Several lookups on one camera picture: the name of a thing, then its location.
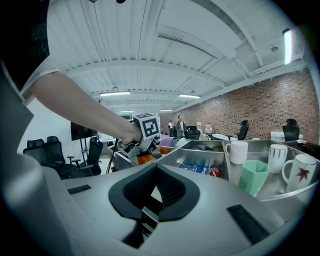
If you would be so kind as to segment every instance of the white mug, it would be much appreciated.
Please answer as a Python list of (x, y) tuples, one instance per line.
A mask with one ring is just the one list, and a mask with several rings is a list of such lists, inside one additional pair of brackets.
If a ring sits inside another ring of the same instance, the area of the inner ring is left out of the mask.
[(285, 145), (272, 144), (269, 150), (268, 169), (272, 174), (281, 172), (288, 154), (288, 147)]
[(225, 145), (225, 150), (228, 156), (230, 156), (230, 162), (235, 165), (243, 165), (247, 160), (248, 154), (248, 142), (245, 141), (233, 141)]
[[(285, 167), (287, 164), (293, 163), (290, 170), (289, 179), (285, 175)], [(282, 167), (282, 176), (288, 184), (287, 192), (303, 189), (310, 184), (312, 176), (315, 173), (317, 160), (307, 154), (298, 154), (294, 160), (286, 161)]]

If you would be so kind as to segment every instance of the ceiling light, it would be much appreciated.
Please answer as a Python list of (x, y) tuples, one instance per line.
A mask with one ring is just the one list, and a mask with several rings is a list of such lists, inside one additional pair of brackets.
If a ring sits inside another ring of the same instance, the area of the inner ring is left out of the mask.
[(287, 65), (292, 60), (292, 31), (289, 30), (289, 28), (287, 28), (282, 33), (283, 33), (284, 45), (285, 45), (284, 64)]
[(108, 92), (101, 92), (100, 96), (113, 96), (113, 95), (124, 95), (130, 94), (129, 90), (121, 90), (121, 91), (108, 91)]
[(125, 113), (125, 112), (135, 112), (134, 110), (120, 110), (119, 113)]
[(182, 93), (179, 94), (179, 97), (187, 97), (187, 98), (195, 98), (195, 99), (200, 98), (200, 96), (189, 95), (189, 94), (182, 94)]

